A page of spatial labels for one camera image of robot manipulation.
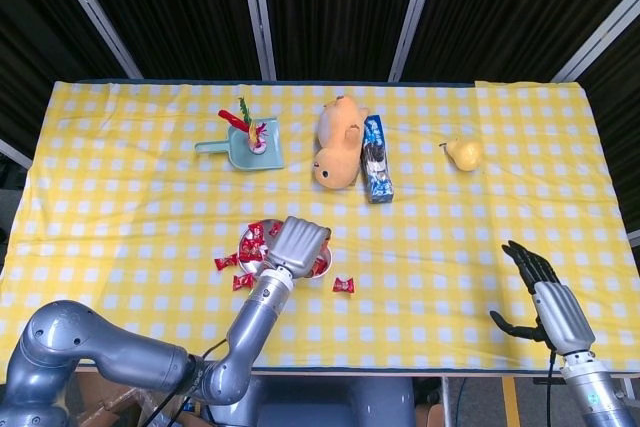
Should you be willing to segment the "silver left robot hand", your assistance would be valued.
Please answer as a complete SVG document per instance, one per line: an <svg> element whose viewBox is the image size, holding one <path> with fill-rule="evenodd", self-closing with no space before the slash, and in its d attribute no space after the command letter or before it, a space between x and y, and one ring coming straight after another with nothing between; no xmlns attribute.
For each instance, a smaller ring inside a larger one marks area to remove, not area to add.
<svg viewBox="0 0 640 427"><path fill-rule="evenodd" d="M310 278L316 258L331 236L331 229L298 217L289 216L268 248L263 265L284 268L293 279Z"/></svg>

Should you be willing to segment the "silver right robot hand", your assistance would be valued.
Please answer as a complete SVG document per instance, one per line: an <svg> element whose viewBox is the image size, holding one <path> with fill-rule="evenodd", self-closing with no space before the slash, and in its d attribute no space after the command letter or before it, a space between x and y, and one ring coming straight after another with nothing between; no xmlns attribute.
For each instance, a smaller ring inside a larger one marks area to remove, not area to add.
<svg viewBox="0 0 640 427"><path fill-rule="evenodd" d="M512 337L544 342L561 356L590 351L594 332L577 298L560 282L550 262L512 240L503 244L502 250L518 267L537 316L534 327L516 326L490 311L496 326Z"/></svg>

